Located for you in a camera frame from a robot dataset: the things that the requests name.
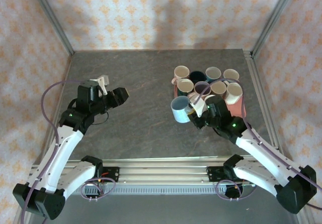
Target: wallpaper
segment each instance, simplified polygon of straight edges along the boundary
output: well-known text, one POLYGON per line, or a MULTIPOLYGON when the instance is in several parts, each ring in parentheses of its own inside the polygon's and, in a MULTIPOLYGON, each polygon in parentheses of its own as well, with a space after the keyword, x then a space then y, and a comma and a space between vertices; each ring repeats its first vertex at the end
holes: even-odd
MULTIPOLYGON (((0 0, 0 23, 0 222, 9 224, 18 207, 12 190, 26 183, 48 128, 41 95, 63 79, 68 54, 36 0, 0 0)), ((48 116, 59 92, 45 98, 48 116)))
POLYGON ((74 50, 251 50, 278 0, 48 0, 74 50))
MULTIPOLYGON (((322 3, 291 0, 256 59, 289 157, 322 185, 322 3)), ((318 192, 310 202, 322 206, 318 192)), ((312 209, 316 223, 322 212, 312 209)))

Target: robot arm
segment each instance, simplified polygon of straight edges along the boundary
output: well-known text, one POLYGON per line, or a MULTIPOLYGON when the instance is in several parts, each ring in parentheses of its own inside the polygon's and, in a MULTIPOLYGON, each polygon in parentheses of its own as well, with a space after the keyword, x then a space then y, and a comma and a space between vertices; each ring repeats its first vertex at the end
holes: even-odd
POLYGON ((60 179, 72 151, 81 141, 89 126, 93 124, 94 117, 122 105, 128 98, 125 88, 106 91, 105 85, 107 84, 108 78, 102 76, 96 80, 84 81, 79 85, 77 98, 71 101, 59 121, 57 129, 59 142, 56 143, 55 140, 52 142, 39 168, 29 177, 27 183, 15 186, 13 195, 23 207, 28 193, 35 185, 27 211, 55 219, 75 189, 86 180, 100 177, 103 173, 102 160, 86 156, 73 170, 60 179), (42 171, 44 173, 38 180, 39 173, 42 171))
POLYGON ((208 98, 205 105, 206 108, 202 114, 197 114, 197 111, 189 114, 194 125, 198 129, 203 126, 212 127, 218 135, 246 150, 260 163, 258 165, 248 162, 243 157, 234 155, 224 164, 226 176, 231 180, 240 178, 253 182, 276 196, 279 203, 289 212, 298 213, 316 194, 316 187, 297 175, 292 169, 316 183, 314 169, 310 166, 302 168, 283 156, 252 129, 260 142, 254 139, 243 119, 231 116, 221 97, 208 98), (287 165, 282 164, 271 153, 282 159, 287 165))

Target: cable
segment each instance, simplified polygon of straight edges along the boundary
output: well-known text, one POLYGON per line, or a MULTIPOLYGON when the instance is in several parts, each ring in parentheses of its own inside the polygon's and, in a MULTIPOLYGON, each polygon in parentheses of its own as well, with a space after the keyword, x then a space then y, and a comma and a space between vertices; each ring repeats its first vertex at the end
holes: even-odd
POLYGON ((82 196, 82 198, 84 198, 84 199, 86 199, 86 200, 92 200, 92 198, 91 197, 87 197, 87 196, 85 196, 84 194, 83 194, 83 191, 84 191, 84 188, 87 186, 87 185, 89 185, 89 184, 92 184, 92 185, 94 185, 95 186, 95 188, 97 189, 97 190, 99 190, 101 193, 103 193, 104 191, 103 191, 103 189, 101 189, 97 184, 95 184, 95 183, 92 183, 91 181, 96 181, 96 180, 110 180, 110 181, 112 181, 113 183, 114 183, 114 185, 113 185, 113 187, 112 187, 112 189, 110 189, 107 193, 105 193, 105 194, 103 194, 103 195, 101 195, 101 196, 99 196, 99 197, 95 197, 95 200, 97 201, 97 200, 99 200, 99 199, 102 199, 102 198, 104 198, 105 196, 107 196, 108 194, 110 194, 114 189, 115 189, 115 187, 116 187, 116 182, 115 182, 115 180, 113 180, 113 179, 111 179, 111 178, 107 178, 107 177, 101 177, 101 178, 92 178, 92 179, 89 179, 89 180, 87 180, 83 185, 82 185, 82 187, 81 187, 81 191, 80 191, 80 195, 82 196))
POLYGON ((66 81, 60 81, 60 82, 56 82, 54 84, 52 84, 50 87, 48 87, 44 93, 42 94, 41 96, 41 100, 40 100, 40 106, 41 106, 41 112, 42 112, 42 115, 44 116, 44 118, 46 119, 46 121, 50 124, 50 126, 54 129, 54 135, 55 135, 55 147, 54 147, 54 150, 48 160, 48 162, 46 163, 46 165, 44 166, 44 168, 42 169, 42 171, 39 173, 39 175, 37 176, 34 184, 31 186, 28 194, 27 194, 27 197, 26 197, 26 200, 25 200, 25 204, 24 204, 24 207, 22 208, 22 211, 21 211, 21 217, 20 217, 20 224, 24 224, 24 221, 25 221, 25 213, 26 213, 26 210, 27 210, 27 207, 28 207, 28 203, 30 201, 30 198, 31 198, 31 195, 34 191, 34 189, 36 188, 39 180, 41 180, 41 177, 44 175, 44 173, 47 171, 48 167, 51 165, 51 162, 52 160, 55 158, 56 154, 57 154, 57 151, 58 151, 58 144, 59 144, 59 135, 58 135, 58 130, 56 128, 56 126, 54 125, 54 123, 52 121, 50 121, 50 119, 47 117, 46 113, 45 113, 45 108, 44 108, 44 99, 45 99, 45 96, 46 94, 48 93, 48 91, 50 89, 52 89, 54 86, 56 85, 59 85, 59 84, 62 84, 62 83, 67 83, 67 82, 81 82, 81 81, 75 81, 75 80, 66 80, 66 81))
MULTIPOLYGON (((246 121, 246 117, 245 117, 245 112, 244 112, 244 108, 245 108, 245 102, 244 102, 244 88, 243 86, 240 84, 239 81, 235 80, 235 79, 229 79, 229 78, 221 78, 221 79, 216 79, 215 81, 213 81, 212 83, 210 83, 199 95, 199 97, 197 98, 197 100, 195 101, 194 104, 196 104, 199 99, 201 98, 201 96, 206 92, 206 90, 208 88, 210 88, 214 83, 218 82, 218 81, 229 81, 229 82, 234 82, 237 83, 240 87, 241 87, 241 91, 242 91, 242 96, 241 96, 241 115, 243 118, 243 121, 247 127, 247 129, 250 131, 252 137, 254 138, 254 140, 256 140, 258 143, 261 143, 261 141, 257 138, 256 134, 253 132, 252 128, 250 127, 250 125, 248 124, 248 122, 246 121)), ((299 175, 300 177, 302 177, 304 180, 306 180, 308 183, 310 183, 311 185, 313 185, 314 187, 316 187, 318 190, 322 191, 322 188, 316 184, 315 182, 313 182, 312 180, 310 180, 308 177, 306 177, 305 175, 303 175, 302 173, 300 173, 299 171, 297 171, 295 168, 293 168, 292 166, 289 166, 289 164, 287 164, 283 159, 281 159, 279 156, 277 156, 273 151, 271 151, 268 147, 266 147, 264 144, 260 145, 262 148, 264 148, 272 157, 274 157, 275 159, 277 159, 280 163, 282 163, 284 166, 288 167, 289 169, 291 169, 294 173, 296 173, 297 175, 299 175)))
POLYGON ((256 190, 256 188, 257 188, 257 186, 255 186, 252 190, 251 190, 251 192, 248 194, 248 195, 246 195, 246 196, 243 196, 243 197, 239 197, 239 198, 225 198, 225 197, 223 197, 223 196, 221 196, 221 195, 219 195, 219 190, 218 190, 218 185, 220 185, 220 183, 222 183, 222 182, 230 182, 230 183, 232 183, 232 184, 234 184, 235 185, 235 187, 237 188, 237 190, 238 190, 238 192, 239 192, 239 196, 241 196, 242 195, 242 192, 240 191, 240 188, 239 188, 239 186, 237 185, 237 183, 236 182, 234 182, 234 181, 232 181, 232 180, 220 180, 220 181, 218 181, 218 183, 216 184, 216 186, 215 186, 215 192, 216 192, 216 194, 218 195, 218 197, 219 198, 221 198, 221 199, 223 199, 223 200, 229 200, 229 201, 232 201, 232 200, 236 200, 236 201, 239 201, 239 200, 243 200, 243 199, 245 199, 245 198, 247 198, 247 197, 249 197, 249 196, 251 196, 253 193, 254 193, 254 191, 256 190))
POLYGON ((318 206, 315 206, 315 205, 312 205, 312 204, 307 204, 309 207, 312 207, 314 209, 317 209, 317 210, 322 210, 322 207, 318 207, 318 206))
POLYGON ((100 122, 100 123, 93 123, 92 125, 101 125, 103 123, 106 123, 106 121, 109 119, 109 116, 110 116, 108 112, 106 112, 106 114, 107 114, 107 117, 106 117, 105 121, 100 122))

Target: orange patterned wallpaper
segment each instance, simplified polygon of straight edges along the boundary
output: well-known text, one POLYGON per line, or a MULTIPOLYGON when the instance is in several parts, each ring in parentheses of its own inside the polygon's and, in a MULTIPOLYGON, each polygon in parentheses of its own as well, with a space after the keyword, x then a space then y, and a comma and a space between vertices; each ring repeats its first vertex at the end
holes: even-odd
MULTIPOLYGON (((322 2, 291 0, 256 59, 283 148, 322 185, 322 2)), ((322 207, 322 193, 312 204, 322 207)), ((312 210, 316 223, 322 212, 312 210)))
MULTIPOLYGON (((9 224, 18 207, 12 190, 26 182, 48 128, 41 94, 64 77, 68 54, 37 0, 1 0, 0 23, 0 222, 9 224)), ((49 116, 59 90, 45 99, 49 116)))
POLYGON ((251 50, 277 0, 48 0, 75 50, 251 50))

